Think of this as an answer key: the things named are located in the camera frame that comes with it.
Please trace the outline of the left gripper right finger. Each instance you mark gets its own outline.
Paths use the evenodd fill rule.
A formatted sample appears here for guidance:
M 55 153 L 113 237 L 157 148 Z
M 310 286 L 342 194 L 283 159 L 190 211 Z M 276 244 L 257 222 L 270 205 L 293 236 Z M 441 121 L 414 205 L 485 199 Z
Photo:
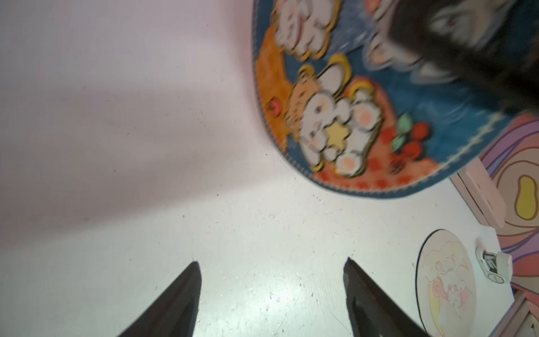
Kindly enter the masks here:
M 351 258 L 343 268 L 348 315 L 354 336 L 426 336 Z

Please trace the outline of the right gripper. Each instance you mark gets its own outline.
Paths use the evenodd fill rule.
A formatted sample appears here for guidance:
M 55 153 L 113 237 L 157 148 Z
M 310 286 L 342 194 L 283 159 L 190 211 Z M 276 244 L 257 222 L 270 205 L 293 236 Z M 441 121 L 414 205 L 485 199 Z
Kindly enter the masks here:
M 487 51 L 513 1 L 400 1 L 390 40 L 500 98 L 510 110 L 538 112 L 538 61 L 522 65 Z

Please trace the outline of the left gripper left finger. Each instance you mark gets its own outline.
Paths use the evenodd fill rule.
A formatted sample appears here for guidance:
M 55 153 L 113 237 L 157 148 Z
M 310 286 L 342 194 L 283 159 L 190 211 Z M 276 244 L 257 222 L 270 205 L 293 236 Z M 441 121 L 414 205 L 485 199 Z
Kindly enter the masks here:
M 193 261 L 120 337 L 192 337 L 201 289 L 201 270 L 199 263 Z

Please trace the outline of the pink cartoon girl coaster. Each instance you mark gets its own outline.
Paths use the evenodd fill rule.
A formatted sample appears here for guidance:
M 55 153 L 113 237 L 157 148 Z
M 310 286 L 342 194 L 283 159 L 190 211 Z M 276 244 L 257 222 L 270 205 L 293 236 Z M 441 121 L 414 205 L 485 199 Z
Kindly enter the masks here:
M 477 310 L 476 280 L 470 256 L 448 230 L 429 235 L 418 256 L 416 299 L 430 336 L 470 336 Z

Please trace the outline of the dark blue cartoon animals coaster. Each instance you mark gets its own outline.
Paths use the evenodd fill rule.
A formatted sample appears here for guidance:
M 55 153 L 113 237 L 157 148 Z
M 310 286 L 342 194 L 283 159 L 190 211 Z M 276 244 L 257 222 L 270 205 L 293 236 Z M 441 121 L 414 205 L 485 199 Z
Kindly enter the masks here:
M 323 188 L 398 198 L 478 157 L 524 110 L 390 40 L 400 1 L 255 1 L 253 68 L 265 125 Z M 514 8 L 487 51 L 538 61 L 538 3 Z

